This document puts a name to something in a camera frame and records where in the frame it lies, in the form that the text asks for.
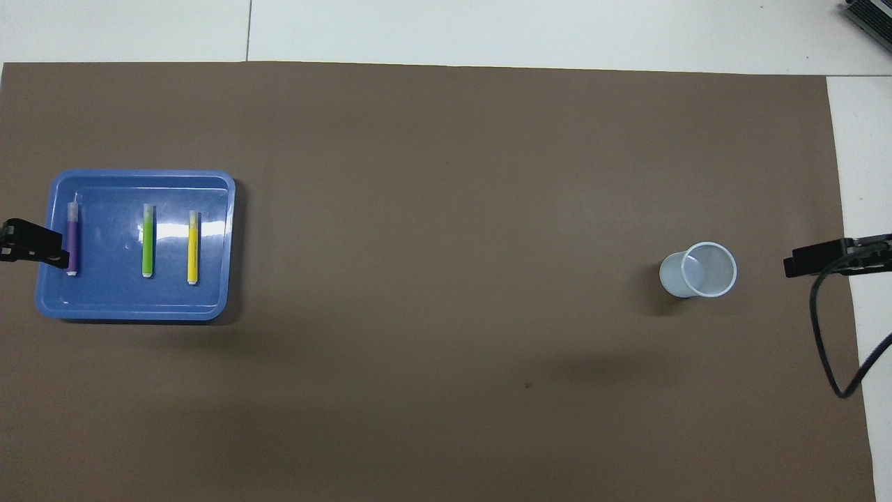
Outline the purple pen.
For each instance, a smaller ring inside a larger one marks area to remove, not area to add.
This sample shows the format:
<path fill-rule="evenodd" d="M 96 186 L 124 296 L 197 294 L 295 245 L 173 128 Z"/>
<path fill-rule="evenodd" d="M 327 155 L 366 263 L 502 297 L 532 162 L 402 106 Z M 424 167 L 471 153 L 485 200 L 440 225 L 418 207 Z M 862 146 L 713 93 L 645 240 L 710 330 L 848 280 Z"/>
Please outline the purple pen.
<path fill-rule="evenodd" d="M 79 275 L 79 204 L 74 201 L 67 204 L 66 242 L 69 251 L 69 266 L 66 274 L 69 277 Z"/>

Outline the green pen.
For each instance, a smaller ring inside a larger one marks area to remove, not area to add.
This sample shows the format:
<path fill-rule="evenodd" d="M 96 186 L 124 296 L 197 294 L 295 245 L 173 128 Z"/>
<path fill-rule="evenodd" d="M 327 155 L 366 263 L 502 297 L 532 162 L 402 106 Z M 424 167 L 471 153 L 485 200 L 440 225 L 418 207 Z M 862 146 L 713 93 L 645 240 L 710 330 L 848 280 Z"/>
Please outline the green pen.
<path fill-rule="evenodd" d="M 143 204 L 142 223 L 142 277 L 154 276 L 154 248 L 155 235 L 155 207 L 153 204 Z"/>

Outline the yellow pen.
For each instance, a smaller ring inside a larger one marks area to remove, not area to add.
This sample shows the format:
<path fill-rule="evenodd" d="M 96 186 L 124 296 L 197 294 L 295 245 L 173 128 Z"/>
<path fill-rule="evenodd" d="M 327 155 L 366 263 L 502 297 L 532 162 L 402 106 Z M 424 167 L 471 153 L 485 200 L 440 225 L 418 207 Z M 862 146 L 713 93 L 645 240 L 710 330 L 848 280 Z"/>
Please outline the yellow pen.
<path fill-rule="evenodd" d="M 189 211 L 187 233 L 187 283 L 197 286 L 199 283 L 199 253 L 200 253 L 200 216 L 196 210 Z"/>

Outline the blue plastic tray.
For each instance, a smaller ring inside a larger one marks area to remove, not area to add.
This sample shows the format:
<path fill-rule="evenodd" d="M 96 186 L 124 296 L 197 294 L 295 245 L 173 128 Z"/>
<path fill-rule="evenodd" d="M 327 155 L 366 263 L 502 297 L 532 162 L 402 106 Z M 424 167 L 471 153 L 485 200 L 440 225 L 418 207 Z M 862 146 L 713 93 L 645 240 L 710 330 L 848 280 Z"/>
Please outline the blue plastic tray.
<path fill-rule="evenodd" d="M 79 274 L 41 266 L 36 307 L 89 321 L 204 322 L 229 299 L 236 182 L 214 169 L 67 169 L 49 191 L 45 226 L 66 235 L 79 204 Z M 143 204 L 155 207 L 154 276 L 142 277 Z M 200 216 L 199 283 L 187 283 L 189 211 Z"/>

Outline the translucent plastic cup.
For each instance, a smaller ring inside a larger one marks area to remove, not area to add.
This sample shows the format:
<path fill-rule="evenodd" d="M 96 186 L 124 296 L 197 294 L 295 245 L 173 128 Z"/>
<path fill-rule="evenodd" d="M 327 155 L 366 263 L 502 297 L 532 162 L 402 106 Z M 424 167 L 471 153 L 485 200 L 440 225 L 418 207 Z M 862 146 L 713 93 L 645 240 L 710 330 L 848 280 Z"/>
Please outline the translucent plastic cup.
<path fill-rule="evenodd" d="M 659 267 L 663 289 L 675 298 L 720 298 L 734 287 L 737 277 L 732 253 L 715 242 L 670 254 Z"/>

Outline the dark ridged device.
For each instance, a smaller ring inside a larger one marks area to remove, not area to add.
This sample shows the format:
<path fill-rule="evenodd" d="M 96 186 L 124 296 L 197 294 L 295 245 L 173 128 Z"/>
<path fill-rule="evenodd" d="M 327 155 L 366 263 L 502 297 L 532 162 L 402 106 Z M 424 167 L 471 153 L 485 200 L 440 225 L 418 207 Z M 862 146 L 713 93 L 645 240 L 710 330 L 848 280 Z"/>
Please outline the dark ridged device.
<path fill-rule="evenodd" d="M 845 0 L 843 13 L 892 54 L 892 0 Z"/>

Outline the brown table mat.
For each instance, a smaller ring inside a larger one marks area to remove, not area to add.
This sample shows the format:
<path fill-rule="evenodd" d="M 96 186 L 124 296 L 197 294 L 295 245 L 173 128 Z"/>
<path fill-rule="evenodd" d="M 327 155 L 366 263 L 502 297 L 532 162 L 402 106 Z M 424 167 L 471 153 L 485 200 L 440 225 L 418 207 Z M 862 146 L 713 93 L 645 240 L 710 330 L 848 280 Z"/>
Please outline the brown table mat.
<path fill-rule="evenodd" d="M 13 63 L 0 220 L 67 169 L 221 169 L 208 325 L 0 266 L 0 502 L 875 502 L 794 248 L 843 236 L 827 80 Z M 738 264 L 675 298 L 662 261 Z"/>

